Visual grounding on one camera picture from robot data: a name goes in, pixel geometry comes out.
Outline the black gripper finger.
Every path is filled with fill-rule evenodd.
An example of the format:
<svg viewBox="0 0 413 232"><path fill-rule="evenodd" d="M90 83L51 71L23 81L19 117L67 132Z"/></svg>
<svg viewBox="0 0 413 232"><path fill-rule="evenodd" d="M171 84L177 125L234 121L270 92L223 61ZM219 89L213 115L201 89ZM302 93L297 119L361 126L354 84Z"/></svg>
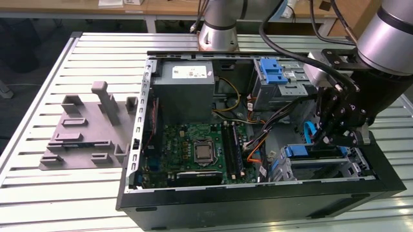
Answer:
<svg viewBox="0 0 413 232"><path fill-rule="evenodd" d="M338 146L364 146L372 144L369 126L362 125L354 130L334 134L332 136L332 143Z"/></svg>
<svg viewBox="0 0 413 232"><path fill-rule="evenodd" d="M340 111L341 94L333 87L321 87L317 94L316 115L320 117L317 133L313 135L314 146L325 147L330 144L330 137L336 130L341 116Z"/></svg>

